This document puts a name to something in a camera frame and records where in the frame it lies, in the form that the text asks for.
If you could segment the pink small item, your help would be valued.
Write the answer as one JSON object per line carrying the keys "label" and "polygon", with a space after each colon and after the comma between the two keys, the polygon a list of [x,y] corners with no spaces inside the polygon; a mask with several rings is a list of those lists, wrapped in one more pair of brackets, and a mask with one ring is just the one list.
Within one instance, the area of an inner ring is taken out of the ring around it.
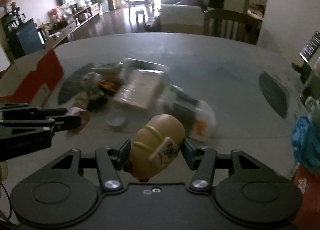
{"label": "pink small item", "polygon": [[71,107],[66,113],[67,116],[78,116],[81,118],[81,124],[76,129],[71,129],[70,132],[73,134],[79,134],[80,131],[89,123],[90,115],[89,111],[81,109],[79,107]]}

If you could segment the plastic bag with packets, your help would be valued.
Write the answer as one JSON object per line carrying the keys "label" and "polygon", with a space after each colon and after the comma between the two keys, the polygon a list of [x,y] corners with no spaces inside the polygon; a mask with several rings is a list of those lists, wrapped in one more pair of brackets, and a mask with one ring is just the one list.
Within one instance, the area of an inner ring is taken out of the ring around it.
{"label": "plastic bag with packets", "polygon": [[169,85],[157,100],[158,114],[169,114],[184,126],[185,136],[199,142],[208,142],[216,130],[212,107],[203,100],[186,94],[182,88]]}

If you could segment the tan capsule toy figure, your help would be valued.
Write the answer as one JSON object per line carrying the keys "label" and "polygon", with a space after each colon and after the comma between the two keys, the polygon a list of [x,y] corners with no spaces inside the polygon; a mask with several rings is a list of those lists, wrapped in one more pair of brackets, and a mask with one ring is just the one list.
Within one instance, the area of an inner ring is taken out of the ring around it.
{"label": "tan capsule toy figure", "polygon": [[154,116],[136,134],[129,161],[131,175],[147,181],[165,170],[180,151],[185,129],[178,119],[168,114]]}

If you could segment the red cardboard box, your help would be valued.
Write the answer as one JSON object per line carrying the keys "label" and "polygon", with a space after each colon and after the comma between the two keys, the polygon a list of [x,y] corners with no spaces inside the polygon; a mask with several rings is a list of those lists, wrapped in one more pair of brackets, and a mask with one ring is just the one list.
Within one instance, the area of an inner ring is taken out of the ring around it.
{"label": "red cardboard box", "polygon": [[1,103],[42,107],[63,78],[54,50],[40,50],[14,61],[1,78]]}

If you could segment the white round lid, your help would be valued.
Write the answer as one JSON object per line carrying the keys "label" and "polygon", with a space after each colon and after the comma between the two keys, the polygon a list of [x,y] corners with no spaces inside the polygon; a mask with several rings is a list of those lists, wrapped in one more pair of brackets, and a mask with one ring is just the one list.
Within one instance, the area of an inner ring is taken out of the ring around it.
{"label": "white round lid", "polygon": [[126,122],[126,114],[120,109],[110,109],[105,115],[105,121],[111,127],[121,127]]}

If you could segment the grey ceramic dish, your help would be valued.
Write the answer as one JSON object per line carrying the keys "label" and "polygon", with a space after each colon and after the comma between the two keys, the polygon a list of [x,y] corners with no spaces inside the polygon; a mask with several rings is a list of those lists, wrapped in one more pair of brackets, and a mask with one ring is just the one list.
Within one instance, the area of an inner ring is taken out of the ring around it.
{"label": "grey ceramic dish", "polygon": [[101,75],[114,75],[120,73],[123,65],[122,62],[97,63],[91,70]]}

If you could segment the blue cabinet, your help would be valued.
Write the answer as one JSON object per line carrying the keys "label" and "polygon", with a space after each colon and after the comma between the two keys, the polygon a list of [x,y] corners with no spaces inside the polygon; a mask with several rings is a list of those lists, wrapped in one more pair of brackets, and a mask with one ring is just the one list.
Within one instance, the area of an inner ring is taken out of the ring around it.
{"label": "blue cabinet", "polygon": [[44,49],[33,19],[11,31],[7,41],[15,60]]}

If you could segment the beige tissue pack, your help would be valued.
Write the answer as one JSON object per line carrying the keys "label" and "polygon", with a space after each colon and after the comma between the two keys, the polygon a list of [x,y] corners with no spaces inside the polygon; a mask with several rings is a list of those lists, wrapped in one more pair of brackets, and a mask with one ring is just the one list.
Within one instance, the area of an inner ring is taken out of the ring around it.
{"label": "beige tissue pack", "polygon": [[116,92],[113,101],[117,105],[149,110],[161,94],[164,84],[164,71],[135,69]]}

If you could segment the wooden tv console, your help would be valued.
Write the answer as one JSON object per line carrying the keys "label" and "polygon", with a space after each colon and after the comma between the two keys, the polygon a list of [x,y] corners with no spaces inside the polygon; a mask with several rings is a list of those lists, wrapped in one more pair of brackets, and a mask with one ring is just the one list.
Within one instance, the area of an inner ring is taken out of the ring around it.
{"label": "wooden tv console", "polygon": [[102,9],[99,3],[94,3],[87,6],[75,14],[70,15],[67,19],[64,19],[60,23],[52,24],[52,29],[49,30],[49,37],[44,42],[45,49],[53,49],[57,47],[64,39],[68,38],[73,40],[73,33],[95,18],[102,14]]}

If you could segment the white green tube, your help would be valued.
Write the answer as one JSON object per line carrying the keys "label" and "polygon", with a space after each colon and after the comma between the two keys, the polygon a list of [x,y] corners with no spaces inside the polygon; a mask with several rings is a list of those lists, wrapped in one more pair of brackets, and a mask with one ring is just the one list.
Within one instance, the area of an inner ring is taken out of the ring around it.
{"label": "white green tube", "polygon": [[159,70],[167,73],[169,71],[169,67],[154,63],[154,62],[148,62],[143,60],[137,60],[134,58],[124,58],[124,64],[126,69],[143,69],[143,70]]}

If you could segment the blue cloth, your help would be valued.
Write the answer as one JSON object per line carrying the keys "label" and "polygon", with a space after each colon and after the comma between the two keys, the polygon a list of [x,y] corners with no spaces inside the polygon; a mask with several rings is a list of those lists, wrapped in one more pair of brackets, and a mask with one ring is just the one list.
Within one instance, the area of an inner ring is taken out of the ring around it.
{"label": "blue cloth", "polygon": [[291,135],[293,156],[310,173],[319,174],[319,129],[307,116],[301,116]]}

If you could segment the small stool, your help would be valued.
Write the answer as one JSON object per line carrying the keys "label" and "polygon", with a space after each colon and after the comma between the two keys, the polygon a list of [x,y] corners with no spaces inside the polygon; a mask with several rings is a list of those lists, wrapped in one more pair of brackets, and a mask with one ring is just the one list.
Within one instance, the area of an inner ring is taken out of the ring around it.
{"label": "small stool", "polygon": [[146,22],[146,17],[145,17],[145,12],[144,10],[136,10],[135,12],[135,17],[136,17],[136,22],[140,23],[139,17],[142,17],[143,23]]}

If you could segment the wooden dining chair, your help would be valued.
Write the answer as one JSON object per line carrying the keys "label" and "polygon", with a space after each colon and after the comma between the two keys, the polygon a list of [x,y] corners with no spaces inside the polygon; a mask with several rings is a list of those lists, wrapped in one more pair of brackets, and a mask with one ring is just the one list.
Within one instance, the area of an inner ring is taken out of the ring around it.
{"label": "wooden dining chair", "polygon": [[203,34],[256,45],[260,22],[248,14],[214,9],[204,13]]}

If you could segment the white sofa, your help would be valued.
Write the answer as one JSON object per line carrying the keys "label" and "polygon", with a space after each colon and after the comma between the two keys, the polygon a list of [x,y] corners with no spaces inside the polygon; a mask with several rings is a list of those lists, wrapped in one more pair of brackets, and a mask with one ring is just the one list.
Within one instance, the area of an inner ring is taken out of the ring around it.
{"label": "white sofa", "polygon": [[202,35],[204,13],[199,6],[165,4],[159,22],[163,32]]}

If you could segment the coffee table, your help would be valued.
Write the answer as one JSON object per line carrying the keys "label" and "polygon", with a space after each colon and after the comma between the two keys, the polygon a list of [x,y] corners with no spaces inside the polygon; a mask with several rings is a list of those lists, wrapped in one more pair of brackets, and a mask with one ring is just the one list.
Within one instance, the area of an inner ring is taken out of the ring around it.
{"label": "coffee table", "polygon": [[124,2],[129,9],[129,17],[131,16],[131,9],[140,5],[144,5],[147,12],[150,12],[150,9],[152,9],[152,13],[155,12],[155,0],[124,0]]}

